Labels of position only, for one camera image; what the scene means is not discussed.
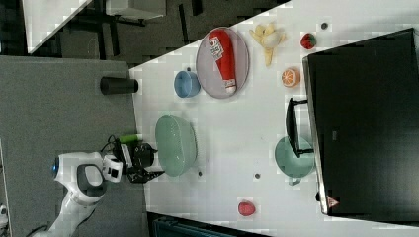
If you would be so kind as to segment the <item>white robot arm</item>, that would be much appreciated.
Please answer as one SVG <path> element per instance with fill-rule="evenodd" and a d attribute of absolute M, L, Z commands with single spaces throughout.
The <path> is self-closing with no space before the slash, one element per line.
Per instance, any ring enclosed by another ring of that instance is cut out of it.
<path fill-rule="evenodd" d="M 52 167 L 54 179 L 67 193 L 60 213 L 47 230 L 28 237 L 72 237 L 95 211 L 107 191 L 108 182 L 119 183 L 122 175 L 135 184 L 145 184 L 163 174 L 148 172 L 157 152 L 142 143 L 133 149 L 126 144 L 111 152 L 72 152 L 58 155 Z"/>

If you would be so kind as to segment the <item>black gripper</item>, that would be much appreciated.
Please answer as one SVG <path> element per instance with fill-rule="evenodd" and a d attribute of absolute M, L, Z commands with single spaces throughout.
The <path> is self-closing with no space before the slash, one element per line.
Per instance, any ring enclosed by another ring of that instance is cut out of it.
<path fill-rule="evenodd" d="M 157 149 L 152 148 L 148 143 L 132 142 L 122 144 L 121 149 L 125 161 L 124 172 L 128 174 L 127 177 L 131 183 L 145 184 L 164 174 L 164 171 L 147 172 L 143 170 L 153 164 L 154 154 L 158 152 Z"/>

